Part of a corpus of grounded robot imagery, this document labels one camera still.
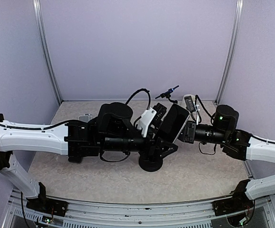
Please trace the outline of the black telescopic phone stand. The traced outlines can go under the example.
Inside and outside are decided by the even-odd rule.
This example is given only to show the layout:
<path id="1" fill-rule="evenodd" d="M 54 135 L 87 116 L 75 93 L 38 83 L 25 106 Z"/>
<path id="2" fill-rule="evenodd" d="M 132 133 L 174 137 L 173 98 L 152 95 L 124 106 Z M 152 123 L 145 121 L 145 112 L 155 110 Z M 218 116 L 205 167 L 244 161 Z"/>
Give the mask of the black telescopic phone stand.
<path id="1" fill-rule="evenodd" d="M 147 172 L 155 172 L 162 168 L 163 158 L 161 155 L 147 155 L 141 153 L 139 155 L 138 164 L 141 169 Z"/>

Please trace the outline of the black smartphone with silver edge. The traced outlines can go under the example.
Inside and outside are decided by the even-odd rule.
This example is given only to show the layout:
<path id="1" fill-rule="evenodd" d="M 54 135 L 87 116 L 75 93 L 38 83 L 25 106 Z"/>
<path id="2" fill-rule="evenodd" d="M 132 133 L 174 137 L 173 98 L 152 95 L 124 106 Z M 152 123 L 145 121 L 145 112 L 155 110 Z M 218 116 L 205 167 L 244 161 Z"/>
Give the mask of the black smartphone with silver edge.
<path id="1" fill-rule="evenodd" d="M 178 104 L 173 104 L 159 127 L 155 138 L 174 143 L 186 125 L 189 115 L 187 109 Z"/>

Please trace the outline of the black stand holding blue phone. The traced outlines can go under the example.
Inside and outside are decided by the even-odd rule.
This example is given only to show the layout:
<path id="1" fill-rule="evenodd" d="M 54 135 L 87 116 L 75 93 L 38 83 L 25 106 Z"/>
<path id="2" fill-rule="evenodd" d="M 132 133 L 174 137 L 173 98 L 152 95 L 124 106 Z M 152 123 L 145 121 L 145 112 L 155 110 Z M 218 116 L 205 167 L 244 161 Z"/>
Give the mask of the black stand holding blue phone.
<path id="1" fill-rule="evenodd" d="M 157 96 L 155 99 L 159 99 L 159 98 L 166 98 L 169 102 L 173 103 L 173 104 L 178 104 L 177 100 L 172 100 L 171 99 L 171 94 L 172 93 L 168 93 L 167 91 L 164 93 L 161 93 L 159 96 Z"/>

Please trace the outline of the grey white folding phone stand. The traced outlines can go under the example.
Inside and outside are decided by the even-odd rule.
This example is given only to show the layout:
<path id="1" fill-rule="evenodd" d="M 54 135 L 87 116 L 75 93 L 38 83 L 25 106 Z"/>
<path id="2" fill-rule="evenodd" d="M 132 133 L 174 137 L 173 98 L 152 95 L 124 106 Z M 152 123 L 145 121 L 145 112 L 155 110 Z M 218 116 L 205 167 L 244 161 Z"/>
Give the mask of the grey white folding phone stand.
<path id="1" fill-rule="evenodd" d="M 84 114 L 84 115 L 80 115 L 78 117 L 78 119 L 80 121 L 83 121 L 83 122 L 86 122 L 86 123 L 89 122 L 92 118 L 93 118 L 92 114 Z"/>

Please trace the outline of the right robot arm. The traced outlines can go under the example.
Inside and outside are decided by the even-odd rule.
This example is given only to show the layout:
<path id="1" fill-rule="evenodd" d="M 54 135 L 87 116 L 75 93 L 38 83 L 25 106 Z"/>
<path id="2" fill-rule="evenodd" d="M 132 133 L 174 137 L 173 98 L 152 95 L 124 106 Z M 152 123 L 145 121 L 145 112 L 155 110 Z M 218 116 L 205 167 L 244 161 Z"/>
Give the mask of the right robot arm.
<path id="1" fill-rule="evenodd" d="M 275 163 L 275 141 L 255 136 L 236 128 L 239 113 L 228 105 L 218 105 L 212 125 L 188 121 L 179 140 L 185 143 L 220 145 L 229 157 L 241 161 Z M 238 183 L 232 196 L 213 201 L 216 216 L 243 211 L 253 207 L 254 200 L 275 194 L 275 175 L 261 179 L 246 179 Z"/>

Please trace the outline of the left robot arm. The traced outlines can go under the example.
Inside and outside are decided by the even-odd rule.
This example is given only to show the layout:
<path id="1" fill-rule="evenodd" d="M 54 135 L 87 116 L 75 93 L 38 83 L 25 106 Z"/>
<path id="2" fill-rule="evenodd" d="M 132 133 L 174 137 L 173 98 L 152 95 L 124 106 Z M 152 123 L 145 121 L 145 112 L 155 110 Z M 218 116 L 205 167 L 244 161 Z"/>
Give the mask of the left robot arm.
<path id="1" fill-rule="evenodd" d="M 178 114 L 177 104 L 170 109 L 157 104 L 142 114 L 138 125 L 133 125 L 133 110 L 119 102 L 103 104 L 98 116 L 88 122 L 28 125 L 9 122 L 0 114 L 0 172 L 26 197 L 29 209 L 63 217 L 68 203 L 47 197 L 45 186 L 19 164 L 15 150 L 66 155 L 74 163 L 88 156 L 102 157 L 106 151 L 126 156 L 138 152 L 140 167 L 153 172 L 161 168 L 164 157 L 177 150 L 177 133 L 171 129 Z"/>

